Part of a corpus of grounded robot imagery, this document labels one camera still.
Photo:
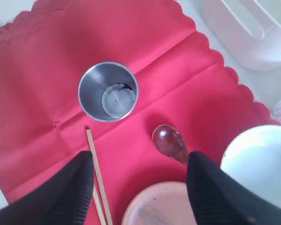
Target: metal cup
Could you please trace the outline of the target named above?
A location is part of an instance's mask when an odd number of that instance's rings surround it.
[[[101,62],[82,76],[78,99],[84,112],[101,122],[118,121],[135,108],[139,87],[133,73],[116,62]]]

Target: white bowl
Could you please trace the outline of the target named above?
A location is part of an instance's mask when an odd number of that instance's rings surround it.
[[[281,126],[254,127],[241,133],[226,149],[221,169],[281,208]]]

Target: white table surface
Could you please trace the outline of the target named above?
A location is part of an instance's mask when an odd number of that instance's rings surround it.
[[[0,26],[11,22],[21,11],[30,10],[34,2],[35,0],[0,0]],[[204,23],[201,13],[203,0],[178,0],[178,2],[182,6],[183,13],[196,22],[197,30],[208,37],[211,48],[222,53],[225,65],[237,71],[240,83],[247,85],[252,90],[255,99],[272,110],[275,103],[281,99],[281,68],[267,72],[244,68],[233,59]],[[0,191],[0,208],[6,205],[7,202]]]

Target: red cloth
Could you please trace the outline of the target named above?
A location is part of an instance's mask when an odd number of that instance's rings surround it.
[[[102,61],[139,82],[137,107],[119,122],[94,121],[78,103],[81,76]],[[39,0],[0,28],[0,187],[13,202],[41,185],[88,149],[88,125],[118,225],[142,189],[185,180],[186,168],[155,150],[157,125],[219,163],[239,133],[275,123],[237,82],[172,0]],[[99,224],[93,202],[85,224]]]

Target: cup bottom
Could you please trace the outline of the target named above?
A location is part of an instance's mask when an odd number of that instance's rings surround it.
[[[127,84],[117,83],[108,87],[102,95],[102,107],[113,118],[120,118],[131,111],[136,95]]]

